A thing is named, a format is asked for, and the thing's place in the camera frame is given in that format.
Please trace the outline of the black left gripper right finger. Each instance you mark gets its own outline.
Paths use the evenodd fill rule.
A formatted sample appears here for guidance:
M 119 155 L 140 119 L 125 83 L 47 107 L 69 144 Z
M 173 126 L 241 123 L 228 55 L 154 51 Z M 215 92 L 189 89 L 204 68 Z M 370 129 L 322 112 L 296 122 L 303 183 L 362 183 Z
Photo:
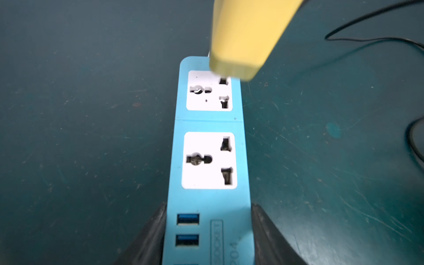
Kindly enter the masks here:
M 256 265 L 307 265 L 260 205 L 253 204 L 251 214 Z

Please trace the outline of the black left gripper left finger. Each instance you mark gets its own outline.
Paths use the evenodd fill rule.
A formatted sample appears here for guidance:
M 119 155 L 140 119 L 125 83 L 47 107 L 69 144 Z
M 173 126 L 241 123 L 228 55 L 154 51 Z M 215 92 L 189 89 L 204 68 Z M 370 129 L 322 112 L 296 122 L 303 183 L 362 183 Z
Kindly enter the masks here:
M 161 203 L 129 247 L 113 265 L 161 265 L 167 204 Z

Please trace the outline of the light blue power strip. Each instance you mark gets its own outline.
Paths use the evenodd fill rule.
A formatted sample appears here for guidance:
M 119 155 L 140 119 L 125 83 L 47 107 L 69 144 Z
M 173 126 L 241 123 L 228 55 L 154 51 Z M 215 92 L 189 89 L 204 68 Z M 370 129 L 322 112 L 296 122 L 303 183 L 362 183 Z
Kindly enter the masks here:
M 180 64 L 162 263 L 255 262 L 241 82 Z

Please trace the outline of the yellow USB plug adapter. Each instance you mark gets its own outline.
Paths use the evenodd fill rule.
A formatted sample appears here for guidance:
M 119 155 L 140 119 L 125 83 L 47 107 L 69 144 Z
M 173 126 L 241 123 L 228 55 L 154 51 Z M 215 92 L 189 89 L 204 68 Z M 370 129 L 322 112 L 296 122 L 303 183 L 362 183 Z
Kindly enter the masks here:
M 215 1 L 211 71 L 222 77 L 252 80 L 302 4 L 302 0 Z

